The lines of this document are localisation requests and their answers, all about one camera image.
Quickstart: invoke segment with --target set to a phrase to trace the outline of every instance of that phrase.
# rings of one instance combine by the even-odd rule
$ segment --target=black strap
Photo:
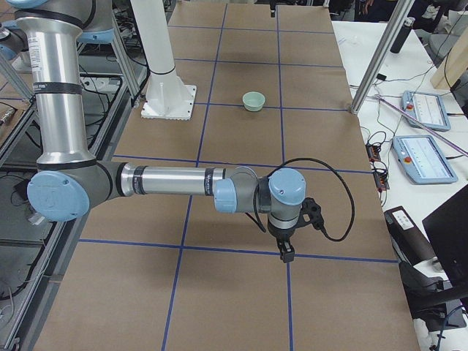
[[[38,163],[37,168],[39,170],[76,170],[78,168],[94,166],[96,163],[96,159],[70,163]]]
[[[143,172],[145,171],[146,167],[148,166],[138,166],[135,168],[132,180],[133,191],[135,194],[146,195],[143,188]]]
[[[62,82],[36,82],[32,85],[35,94],[81,94],[81,86]]]
[[[205,196],[213,196],[213,174],[214,168],[205,169]]]
[[[151,71],[151,73],[155,74],[155,75],[168,75],[169,73],[172,73],[174,72],[174,69],[176,69],[176,66],[174,66],[174,68],[172,68],[170,71],[167,71],[167,72],[164,72],[164,73],[158,73],[158,72],[155,72],[155,71]]]

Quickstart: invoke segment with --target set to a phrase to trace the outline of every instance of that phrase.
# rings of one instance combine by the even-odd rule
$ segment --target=screen
[[[439,100],[434,95],[413,94],[416,119],[421,123],[444,126],[444,118]]]
[[[468,295],[468,186],[429,214],[423,225],[440,264],[454,287]],[[461,302],[468,309],[468,298]]]
[[[430,139],[427,137],[408,137],[402,141],[422,179],[451,177],[442,161],[442,155],[439,154]]]

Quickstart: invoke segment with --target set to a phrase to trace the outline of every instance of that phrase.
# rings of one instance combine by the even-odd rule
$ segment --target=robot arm
[[[246,167],[135,167],[98,162],[86,145],[77,38],[109,40],[110,0],[8,0],[19,8],[18,26],[26,33],[33,89],[41,125],[43,154],[28,186],[34,209],[53,221],[76,219],[115,197],[134,194],[186,194],[214,197],[218,211],[268,214],[281,259],[294,258],[290,236],[297,227],[323,225],[320,207],[305,199],[306,182],[282,168],[258,178]],[[257,225],[266,231],[259,220]]]
[[[0,23],[0,54],[8,61],[28,50],[28,38],[15,24],[14,21]]]

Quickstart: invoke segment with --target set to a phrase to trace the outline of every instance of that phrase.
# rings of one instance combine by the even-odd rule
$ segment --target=white pillar
[[[162,0],[131,0],[151,70],[144,118],[190,119],[196,86],[185,86],[175,69]]]

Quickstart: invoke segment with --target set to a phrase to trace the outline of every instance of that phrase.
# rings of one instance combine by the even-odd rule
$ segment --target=table
[[[359,85],[364,72],[369,65],[371,56],[377,46],[378,41],[385,29],[383,23],[355,23],[355,22],[333,22],[333,28],[336,33],[336,39],[339,44],[341,58],[344,68],[347,72],[347,78],[350,85]],[[399,54],[389,53],[380,70],[381,74],[388,77],[388,80],[411,78],[428,71],[427,75],[421,75],[408,81],[394,81],[378,85],[378,90],[373,88],[369,96],[375,94],[400,96],[405,90],[415,90],[429,93],[445,94],[448,91],[440,91],[432,88],[430,83],[431,76],[436,68],[432,67],[426,50],[421,45],[415,32],[412,32],[405,42]],[[386,97],[394,105],[401,105],[399,98]],[[448,113],[462,113],[452,94],[443,97]],[[385,130],[388,133],[388,140],[391,133],[377,123],[378,103],[367,99],[361,111],[358,114],[361,126],[368,128],[371,132]],[[392,130],[398,125],[399,115],[386,106],[380,108],[381,122]],[[468,149],[468,120],[465,116],[451,116],[450,123],[452,129],[444,132],[443,135],[461,146]],[[399,125],[396,135],[426,135],[427,132],[422,129],[415,129],[402,121]],[[368,135],[363,132],[364,140]],[[381,137],[376,137],[373,141],[381,141]],[[435,208],[444,203],[449,197],[468,184],[468,158],[450,160],[454,171],[458,176],[458,181],[454,184],[443,185],[415,185],[408,179],[401,166],[399,165],[395,154],[389,152],[390,143],[382,147],[382,159],[388,164],[390,190],[387,191],[387,197],[383,210],[395,208],[399,205],[404,206],[408,214],[415,221],[416,225],[425,234],[422,221]],[[437,141],[446,156],[455,156],[456,152],[445,144]],[[434,269],[426,262],[421,263],[420,267],[425,274],[429,276],[440,276],[440,272]],[[463,350],[468,344],[468,328],[466,330],[451,330],[447,334],[447,339],[442,343],[441,350]]]
[[[91,212],[37,351],[418,349],[328,11],[269,12],[178,3],[170,36],[178,74],[198,86],[192,120],[145,120],[140,107],[114,160],[263,175],[316,156],[355,196],[349,238],[298,230],[284,265],[272,237],[243,214],[216,213],[212,198],[113,200]],[[242,107],[250,90],[266,95],[259,113]],[[298,166],[328,232],[341,235],[350,205],[340,183]]]

